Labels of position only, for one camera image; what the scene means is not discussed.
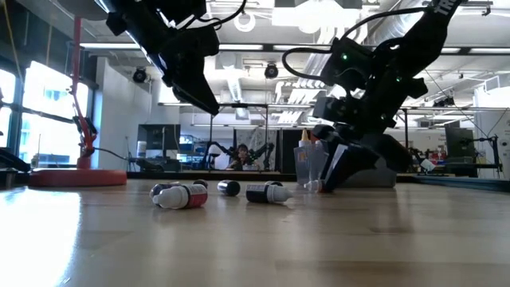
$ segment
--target ceiling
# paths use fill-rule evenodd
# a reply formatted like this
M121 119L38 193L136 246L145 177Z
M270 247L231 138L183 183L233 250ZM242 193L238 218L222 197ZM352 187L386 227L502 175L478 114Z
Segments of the ceiling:
M64 9L57 0L18 1L47 22L51 22L52 25L62 32L69 36L72 35L73 25L70 23L72 22L73 15ZM332 0L316 1L320 5L325 6L326 4L324 3ZM369 6L368 2L372 3L373 1L364 1L367 5L362 10L358 10L356 14L348 13L346 10L332 12L334 10L332 8L323 9L318 12L318 10L314 10L314 6L312 8L308 6L306 9L296 10L294 14L290 14L296 15L296 19L289 19L289 17L285 17L286 14L281 12L281 10L275 9L274 0L249 1L245 11L248 15L252 14L254 16L255 25L253 29L249 32L241 32L234 22L229 22L224 24L218 31L218 37L221 43L327 44L333 36L339 33L338 31L343 31L343 29L351 26L361 18L387 11L393 6L396 6L395 8L398 9L404 5L411 4L420 6L422 3L422 1L418 0L378 0L380 6ZM463 8L458 11L449 25L449 36L446 45L510 47L510 29L505 28L510 26L510 1L492 1L492 13L487 17L481 16L481 13L485 11L484 7ZM210 0L207 4L209 17L224 18L227 14L233 13L240 2L241 0L228 0L228 2L227 0ZM239 22L241 24L248 23L248 17L243 16ZM310 23L318 21L323 21L326 24L322 29L313 32L315 28ZM384 35L391 32L388 30L388 27L391 27L391 21L393 20L387 18L384 21L384 25L374 22L364 28L364 31L369 34L367 39L372 39L374 33ZM274 26L274 22L287 22L287 25L290 26ZM118 37L113 36L104 21L84 20L83 29L83 41L132 42L131 38L125 33ZM293 88L303 88L307 84L307 81L291 77L283 69L280 53L225 53L231 53L236 58L236 68L240 70L236 74L236 78L239 80L238 83L241 90L262 91L259 101L267 99L267 93L264 91L270 91L273 94L269 99L275 100L277 98L280 102L289 100L292 87L284 89L282 95L277 96L276 90L279 82L297 82L298 85L295 85ZM127 76L130 76L138 66L149 66L141 52L101 51L97 52L97 54L108 57L111 65L116 66L119 71L122 71ZM322 56L311 57L306 54L297 54L289 57L289 64L294 69L304 70L308 73L311 71L311 66L315 64L320 67L324 64L324 61L325 59ZM263 77L265 66L269 62L275 62L280 70L279 77L275 80L266 80ZM216 95L220 95L222 91L228 91L229 86L232 84L232 81L228 81L231 75L221 70L223 70L223 67L220 56L210 57L206 60L205 75ZM424 99L427 99L427 102L434 101L434 98L442 96L439 87L454 90L458 104L470 104L473 98L473 87L483 84L483 80L494 77L494 75L510 72L510 57L441 56L427 70L429 74L421 73L419 76L425 78L429 92L418 100L409 99L404 105L421 105L425 103ZM152 78L157 79L160 77L157 70L148 68L148 71ZM319 93L319 96L332 92L331 88L320 88L326 89L327 92ZM253 100L257 101L257 98L250 98L250 101Z

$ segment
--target red base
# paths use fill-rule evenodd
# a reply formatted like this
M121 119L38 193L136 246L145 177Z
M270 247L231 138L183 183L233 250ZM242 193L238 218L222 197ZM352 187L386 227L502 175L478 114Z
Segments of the red base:
M39 169L30 174L30 187L102 187L125 185L126 171Z

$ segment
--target wooden table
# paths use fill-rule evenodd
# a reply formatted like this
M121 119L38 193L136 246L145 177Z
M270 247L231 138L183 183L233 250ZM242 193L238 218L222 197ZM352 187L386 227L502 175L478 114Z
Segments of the wooden table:
M0 192L0 286L509 286L510 197L399 184L162 210L125 187Z

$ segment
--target person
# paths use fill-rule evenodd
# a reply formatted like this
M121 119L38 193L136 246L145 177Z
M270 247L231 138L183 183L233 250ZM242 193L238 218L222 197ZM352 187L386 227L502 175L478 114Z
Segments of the person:
M237 147L237 150L236 150L236 158L235 160L230 163L230 165L227 167L227 169L229 170L235 170L235 171L242 171L243 170L243 166L245 165L254 165L257 167L257 169L260 169L258 163L252 161L249 157L249 152L248 152L248 146L246 146L245 144L241 143L239 144L239 146Z

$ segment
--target red pole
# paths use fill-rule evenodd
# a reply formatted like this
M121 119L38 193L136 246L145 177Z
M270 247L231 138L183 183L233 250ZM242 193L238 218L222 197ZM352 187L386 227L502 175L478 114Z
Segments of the red pole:
M82 169L90 168L90 155L94 152L92 146L92 137L88 130L87 121L83 117L80 110L80 103L78 103L78 82L80 81L80 38L81 38L81 18L74 18L74 47L73 47L73 85L71 93L74 97L74 104L78 119L80 121L81 130L84 134L83 147L81 148L81 155L77 162L77 167Z

